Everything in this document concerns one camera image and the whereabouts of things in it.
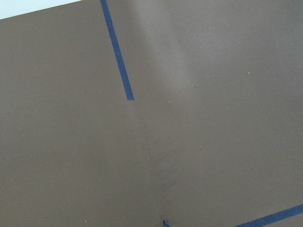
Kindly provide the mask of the brown cardboard table cover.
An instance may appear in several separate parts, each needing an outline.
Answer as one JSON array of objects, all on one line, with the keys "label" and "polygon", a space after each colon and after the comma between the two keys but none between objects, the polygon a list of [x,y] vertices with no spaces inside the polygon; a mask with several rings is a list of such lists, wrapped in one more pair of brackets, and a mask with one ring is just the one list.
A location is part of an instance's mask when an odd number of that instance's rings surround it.
[{"label": "brown cardboard table cover", "polygon": [[303,202],[303,3],[81,0],[0,22],[3,227],[236,227]]}]

